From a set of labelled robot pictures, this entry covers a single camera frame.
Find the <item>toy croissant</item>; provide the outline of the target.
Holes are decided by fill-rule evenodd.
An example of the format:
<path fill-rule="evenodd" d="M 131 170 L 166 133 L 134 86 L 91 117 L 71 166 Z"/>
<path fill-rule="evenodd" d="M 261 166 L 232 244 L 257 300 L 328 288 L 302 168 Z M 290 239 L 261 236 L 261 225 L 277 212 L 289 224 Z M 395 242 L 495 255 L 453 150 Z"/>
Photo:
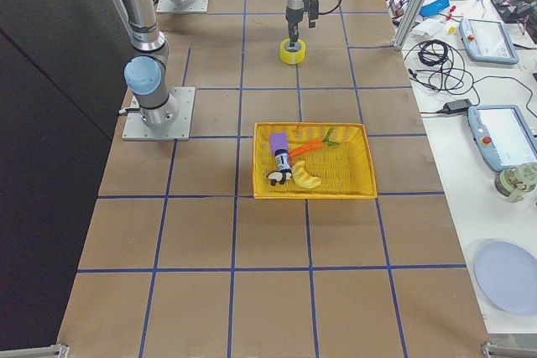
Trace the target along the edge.
<path fill-rule="evenodd" d="M 305 162 L 303 160 L 294 163 L 291 169 L 294 182 L 301 188 L 314 189 L 322 183 L 320 177 L 311 175 L 305 170 Z"/>

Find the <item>lower teach pendant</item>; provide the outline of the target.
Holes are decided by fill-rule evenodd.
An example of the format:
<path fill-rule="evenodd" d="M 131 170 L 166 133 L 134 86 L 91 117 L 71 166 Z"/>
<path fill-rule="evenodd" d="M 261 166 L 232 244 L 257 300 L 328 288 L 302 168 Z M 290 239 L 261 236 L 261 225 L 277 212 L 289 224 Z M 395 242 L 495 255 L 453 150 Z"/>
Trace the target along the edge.
<path fill-rule="evenodd" d="M 517 106 L 470 106 L 467 121 L 492 171 L 536 162 L 536 140 Z"/>

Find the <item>small drink can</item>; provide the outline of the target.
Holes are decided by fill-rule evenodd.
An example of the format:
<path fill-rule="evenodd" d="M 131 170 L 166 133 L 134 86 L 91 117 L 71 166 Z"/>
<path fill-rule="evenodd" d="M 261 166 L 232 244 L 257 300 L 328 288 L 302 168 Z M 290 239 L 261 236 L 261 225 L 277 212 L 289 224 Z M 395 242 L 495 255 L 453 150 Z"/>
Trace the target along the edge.
<path fill-rule="evenodd" d="M 274 158 L 277 170 L 282 174 L 292 174 L 291 164 L 289 162 L 289 153 L 286 149 L 277 149 Z"/>

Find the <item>black power adapter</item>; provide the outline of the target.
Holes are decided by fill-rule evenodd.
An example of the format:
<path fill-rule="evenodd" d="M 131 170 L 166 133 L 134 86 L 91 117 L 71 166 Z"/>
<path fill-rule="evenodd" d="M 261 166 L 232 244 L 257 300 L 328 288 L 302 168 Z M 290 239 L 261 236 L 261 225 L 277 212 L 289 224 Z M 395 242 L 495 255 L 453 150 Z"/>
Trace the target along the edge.
<path fill-rule="evenodd" d="M 442 111 L 446 115 L 464 113 L 469 109 L 470 106 L 473 106 L 473 104 L 470 102 L 469 99 L 449 101 L 444 104 Z"/>

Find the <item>teach pendant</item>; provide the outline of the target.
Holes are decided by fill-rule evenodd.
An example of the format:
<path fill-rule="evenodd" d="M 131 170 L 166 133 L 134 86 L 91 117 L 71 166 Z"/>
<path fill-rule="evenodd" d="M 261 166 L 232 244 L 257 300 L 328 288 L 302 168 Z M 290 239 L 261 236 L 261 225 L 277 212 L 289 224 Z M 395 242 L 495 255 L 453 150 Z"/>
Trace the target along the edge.
<path fill-rule="evenodd" d="M 467 121 L 492 171 L 536 162 L 536 140 L 517 106 L 470 106 Z"/>
<path fill-rule="evenodd" d="M 464 48 L 472 61 L 518 64 L 519 56 L 502 21 L 463 18 L 458 28 Z"/>

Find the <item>toy carrot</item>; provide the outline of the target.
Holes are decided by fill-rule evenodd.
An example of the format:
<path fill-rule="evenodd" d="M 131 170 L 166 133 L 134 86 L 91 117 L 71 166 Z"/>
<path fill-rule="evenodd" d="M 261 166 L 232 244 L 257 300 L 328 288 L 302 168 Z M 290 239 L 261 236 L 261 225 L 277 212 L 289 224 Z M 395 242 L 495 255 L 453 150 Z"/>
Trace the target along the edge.
<path fill-rule="evenodd" d="M 328 129 L 328 131 L 326 132 L 326 135 L 320 139 L 320 138 L 316 138 L 314 140 L 311 140 L 309 142 L 307 142 L 306 144 L 298 147 L 298 148 L 295 148 L 294 150 L 292 150 L 290 153 L 289 153 L 289 156 L 291 158 L 294 158 L 294 157 L 298 157 L 302 154 L 305 154 L 305 153 L 309 153 L 309 152 L 313 152 L 315 150 L 319 150 L 319 149 L 322 149 L 324 147 L 335 147 L 335 146 L 338 146 L 339 143 L 338 142 L 335 142 L 335 141 L 332 141 L 330 140 L 330 137 L 332 135 L 332 133 L 334 132 L 335 128 L 334 127 L 331 127 Z"/>

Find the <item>purple foam block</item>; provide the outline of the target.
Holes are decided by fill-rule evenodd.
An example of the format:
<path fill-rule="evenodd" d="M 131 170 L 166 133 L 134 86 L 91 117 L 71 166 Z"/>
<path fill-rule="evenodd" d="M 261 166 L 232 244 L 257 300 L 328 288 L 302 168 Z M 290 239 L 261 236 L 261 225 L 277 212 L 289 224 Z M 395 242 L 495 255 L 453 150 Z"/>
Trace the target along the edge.
<path fill-rule="evenodd" d="M 286 132 L 272 132 L 269 134 L 269 146 L 271 154 L 289 151 L 289 142 Z"/>

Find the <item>upper teach pendant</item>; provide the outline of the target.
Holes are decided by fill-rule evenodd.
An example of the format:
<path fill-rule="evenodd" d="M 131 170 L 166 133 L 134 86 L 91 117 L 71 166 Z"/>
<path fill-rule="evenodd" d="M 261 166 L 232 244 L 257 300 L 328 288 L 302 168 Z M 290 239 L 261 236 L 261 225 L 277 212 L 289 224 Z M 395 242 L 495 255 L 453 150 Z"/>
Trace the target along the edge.
<path fill-rule="evenodd" d="M 518 64 L 519 56 L 502 21 L 463 18 L 458 28 L 464 48 L 472 61 Z"/>

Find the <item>yellow plastic basket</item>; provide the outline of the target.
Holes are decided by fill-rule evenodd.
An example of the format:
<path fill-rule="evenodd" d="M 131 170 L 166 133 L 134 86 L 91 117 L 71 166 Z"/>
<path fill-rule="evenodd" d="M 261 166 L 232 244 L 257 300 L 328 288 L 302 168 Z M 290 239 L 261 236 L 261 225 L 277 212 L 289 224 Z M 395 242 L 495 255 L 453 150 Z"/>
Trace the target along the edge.
<path fill-rule="evenodd" d="M 290 153 L 316 138 L 322 139 L 334 127 L 330 140 L 335 147 L 324 147 L 298 157 L 289 157 L 291 168 L 303 160 L 305 170 L 320 177 L 314 189 L 299 187 L 293 178 L 271 186 L 267 175 L 277 170 L 269 146 L 269 134 L 286 132 Z M 377 197 L 377 185 L 366 128 L 357 123 L 258 122 L 253 132 L 253 195 L 257 199 L 359 199 Z"/>

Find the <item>glass jar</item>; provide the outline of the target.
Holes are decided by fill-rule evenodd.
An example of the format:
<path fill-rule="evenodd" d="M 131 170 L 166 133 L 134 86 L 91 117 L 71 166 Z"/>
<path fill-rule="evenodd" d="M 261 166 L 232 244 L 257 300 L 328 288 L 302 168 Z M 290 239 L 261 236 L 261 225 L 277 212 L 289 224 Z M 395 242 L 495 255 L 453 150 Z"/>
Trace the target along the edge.
<path fill-rule="evenodd" d="M 524 163 L 504 169 L 494 179 L 497 191 L 506 196 L 508 202 L 518 202 L 536 187 L 536 163 Z"/>

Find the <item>blue box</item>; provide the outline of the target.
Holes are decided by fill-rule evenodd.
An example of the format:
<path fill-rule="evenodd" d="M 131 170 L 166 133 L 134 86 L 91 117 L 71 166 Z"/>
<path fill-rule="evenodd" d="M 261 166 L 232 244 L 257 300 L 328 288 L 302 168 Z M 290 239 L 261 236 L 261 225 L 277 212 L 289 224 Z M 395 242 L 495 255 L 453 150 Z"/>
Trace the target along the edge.
<path fill-rule="evenodd" d="M 429 18 L 448 7 L 450 7 L 450 0 L 425 0 L 420 8 L 419 15 L 424 18 Z"/>

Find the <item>yellow tape roll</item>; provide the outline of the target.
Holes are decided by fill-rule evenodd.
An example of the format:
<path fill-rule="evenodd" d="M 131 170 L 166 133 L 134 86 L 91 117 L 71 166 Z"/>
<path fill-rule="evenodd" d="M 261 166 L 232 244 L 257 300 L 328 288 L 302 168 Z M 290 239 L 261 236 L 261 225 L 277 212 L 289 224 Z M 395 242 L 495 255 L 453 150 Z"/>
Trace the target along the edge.
<path fill-rule="evenodd" d="M 305 59 L 306 45 L 302 39 L 290 43 L 290 39 L 284 39 L 279 46 L 279 58 L 287 65 L 300 64 Z"/>

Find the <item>panda plush toy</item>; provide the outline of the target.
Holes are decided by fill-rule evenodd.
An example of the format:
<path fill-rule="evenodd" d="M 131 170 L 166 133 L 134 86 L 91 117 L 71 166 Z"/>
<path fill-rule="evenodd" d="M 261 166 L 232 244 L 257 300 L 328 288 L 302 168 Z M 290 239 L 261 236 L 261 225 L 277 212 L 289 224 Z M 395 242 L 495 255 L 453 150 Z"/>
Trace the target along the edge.
<path fill-rule="evenodd" d="M 290 169 L 285 169 L 283 171 L 273 171 L 267 175 L 267 180 L 271 186 L 276 186 L 277 184 L 285 184 L 287 181 L 292 179 L 292 172 Z"/>

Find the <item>light blue plate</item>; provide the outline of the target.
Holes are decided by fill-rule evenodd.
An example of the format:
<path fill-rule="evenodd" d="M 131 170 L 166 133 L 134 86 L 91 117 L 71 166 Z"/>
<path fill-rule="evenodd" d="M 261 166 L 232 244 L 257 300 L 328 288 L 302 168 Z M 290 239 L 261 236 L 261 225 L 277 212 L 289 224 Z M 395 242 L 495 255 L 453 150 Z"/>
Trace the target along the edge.
<path fill-rule="evenodd" d="M 473 269 L 480 289 L 502 311 L 536 315 L 536 258 L 506 241 L 483 246 Z"/>

